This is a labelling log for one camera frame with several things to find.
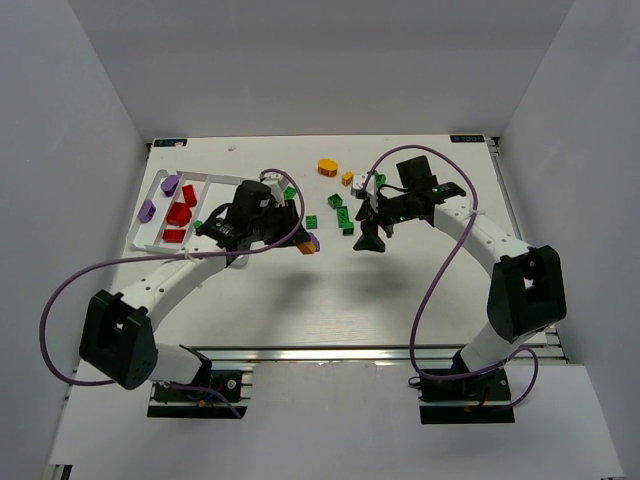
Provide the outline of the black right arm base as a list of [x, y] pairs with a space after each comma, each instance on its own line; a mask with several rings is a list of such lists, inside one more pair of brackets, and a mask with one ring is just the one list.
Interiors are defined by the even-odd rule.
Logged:
[[448, 380], [447, 369], [426, 369], [438, 379], [410, 378], [418, 390], [422, 425], [511, 424], [511, 390], [504, 370], [479, 377]]

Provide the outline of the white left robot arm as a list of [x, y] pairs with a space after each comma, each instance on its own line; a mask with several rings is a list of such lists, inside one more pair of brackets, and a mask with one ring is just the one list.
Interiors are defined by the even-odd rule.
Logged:
[[192, 291], [256, 243], [315, 253], [298, 213], [302, 200], [285, 196], [291, 185], [275, 171], [242, 181], [232, 201], [214, 209], [174, 257], [119, 292], [96, 293], [85, 318], [81, 359], [126, 390], [146, 381], [192, 391], [210, 387], [211, 360], [186, 346], [161, 344], [155, 332]]

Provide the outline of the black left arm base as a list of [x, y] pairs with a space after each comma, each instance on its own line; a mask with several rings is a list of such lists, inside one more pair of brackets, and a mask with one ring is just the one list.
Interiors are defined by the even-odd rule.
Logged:
[[247, 412], [252, 396], [253, 371], [239, 364], [217, 366], [209, 383], [186, 389], [170, 383], [154, 383], [147, 417], [161, 419], [232, 419]]

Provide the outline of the purple curved lego brick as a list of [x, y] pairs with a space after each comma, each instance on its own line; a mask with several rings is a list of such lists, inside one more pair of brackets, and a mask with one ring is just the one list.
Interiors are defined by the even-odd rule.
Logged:
[[320, 242], [319, 242], [319, 240], [318, 240], [318, 239], [317, 239], [317, 237], [316, 237], [313, 233], [311, 233], [311, 232], [309, 232], [309, 237], [310, 237], [311, 242], [312, 242], [312, 243], [313, 243], [313, 245], [314, 245], [315, 251], [316, 251], [316, 252], [319, 252], [319, 251], [320, 251], [320, 249], [321, 249], [321, 246], [320, 246]]

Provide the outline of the purple rounded lego brick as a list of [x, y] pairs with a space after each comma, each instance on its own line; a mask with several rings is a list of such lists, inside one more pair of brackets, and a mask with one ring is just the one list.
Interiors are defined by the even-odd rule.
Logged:
[[168, 175], [161, 182], [160, 189], [166, 197], [171, 197], [174, 195], [179, 182], [180, 177], [178, 175]]

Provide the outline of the red curved lego brick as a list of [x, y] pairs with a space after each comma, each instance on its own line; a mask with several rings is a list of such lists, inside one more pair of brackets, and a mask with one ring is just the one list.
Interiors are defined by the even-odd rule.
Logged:
[[193, 208], [197, 205], [198, 201], [196, 191], [192, 184], [187, 184], [182, 187], [182, 196], [184, 199], [184, 203], [190, 208]]

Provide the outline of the yellow rounded lego brick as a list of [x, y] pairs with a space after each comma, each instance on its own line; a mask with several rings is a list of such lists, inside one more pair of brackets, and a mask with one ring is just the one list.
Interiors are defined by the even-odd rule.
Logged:
[[317, 162], [317, 171], [320, 175], [335, 177], [338, 174], [339, 165], [332, 159], [321, 158]]

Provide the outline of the red arched lego brick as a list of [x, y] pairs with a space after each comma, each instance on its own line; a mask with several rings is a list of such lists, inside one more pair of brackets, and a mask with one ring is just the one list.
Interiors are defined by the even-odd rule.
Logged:
[[169, 208], [166, 223], [172, 226], [183, 227], [192, 219], [191, 207], [184, 202], [174, 202]]

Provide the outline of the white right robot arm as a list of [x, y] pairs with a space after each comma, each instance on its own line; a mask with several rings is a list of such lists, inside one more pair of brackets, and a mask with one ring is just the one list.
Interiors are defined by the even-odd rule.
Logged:
[[490, 279], [487, 322], [453, 359], [453, 374], [465, 377], [501, 367], [527, 340], [567, 314], [559, 254], [533, 247], [506, 233], [478, 209], [454, 182], [441, 183], [426, 157], [396, 166], [399, 195], [385, 196], [370, 173], [354, 176], [352, 196], [361, 200], [356, 215], [361, 235], [356, 251], [382, 253], [395, 225], [421, 220], [465, 249]]

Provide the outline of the small yellow lego brick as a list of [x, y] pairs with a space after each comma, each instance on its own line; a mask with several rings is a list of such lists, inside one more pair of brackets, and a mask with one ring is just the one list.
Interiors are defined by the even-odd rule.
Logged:
[[354, 174], [352, 172], [346, 172], [341, 177], [341, 183], [344, 186], [349, 186], [353, 182]]

